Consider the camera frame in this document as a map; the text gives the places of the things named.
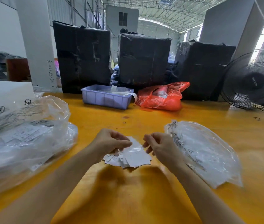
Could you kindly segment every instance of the yellow table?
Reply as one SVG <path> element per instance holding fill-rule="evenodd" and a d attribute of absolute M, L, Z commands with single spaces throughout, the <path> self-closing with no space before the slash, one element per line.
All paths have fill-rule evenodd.
<path fill-rule="evenodd" d="M 264 223 L 264 112 L 229 109 L 224 102 L 183 102 L 178 112 L 127 110 L 85 105 L 81 95 L 56 94 L 72 113 L 79 128 L 77 145 L 62 159 L 25 183 L 0 194 L 0 210 L 40 182 L 66 159 L 83 149 L 101 128 L 110 128 L 142 142 L 145 133 L 163 132 L 171 120 L 195 121 L 223 140 L 238 154 L 244 187 L 225 183 L 215 190 L 247 223 Z M 65 201 L 52 223 L 200 223 L 177 179 L 154 157 L 150 166 L 125 169 L 94 165 Z"/>

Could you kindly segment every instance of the ceiling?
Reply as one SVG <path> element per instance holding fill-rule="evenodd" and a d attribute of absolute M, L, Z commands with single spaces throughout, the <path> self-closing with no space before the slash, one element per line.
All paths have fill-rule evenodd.
<path fill-rule="evenodd" d="M 226 0 L 103 0 L 104 4 L 139 9 L 139 17 L 182 32 L 201 24 L 205 13 Z"/>

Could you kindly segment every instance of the electric fan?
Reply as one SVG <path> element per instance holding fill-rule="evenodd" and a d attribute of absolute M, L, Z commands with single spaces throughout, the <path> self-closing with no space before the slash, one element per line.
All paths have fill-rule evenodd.
<path fill-rule="evenodd" d="M 221 95 L 235 107 L 264 108 L 264 51 L 255 59 L 251 56 L 247 53 L 227 65 Z"/>

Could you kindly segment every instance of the black wrapped package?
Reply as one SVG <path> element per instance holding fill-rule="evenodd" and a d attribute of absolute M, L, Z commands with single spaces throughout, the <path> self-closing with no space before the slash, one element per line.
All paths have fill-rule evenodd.
<path fill-rule="evenodd" d="M 190 82 L 183 100 L 217 101 L 222 87 L 225 66 L 235 46 L 205 44 L 196 41 L 180 43 L 169 83 Z"/>
<path fill-rule="evenodd" d="M 94 85 L 109 85 L 111 34 L 53 21 L 63 93 L 81 93 Z"/>
<path fill-rule="evenodd" d="M 118 85 L 134 90 L 164 85 L 171 38 L 120 34 Z"/>

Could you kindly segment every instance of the red plastic bag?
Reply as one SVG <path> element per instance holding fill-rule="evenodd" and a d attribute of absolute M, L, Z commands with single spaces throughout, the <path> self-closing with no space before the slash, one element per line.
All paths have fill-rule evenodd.
<path fill-rule="evenodd" d="M 190 82 L 175 82 L 165 86 L 150 86 L 138 91 L 136 104 L 141 107 L 177 111 L 182 108 L 182 92 Z"/>

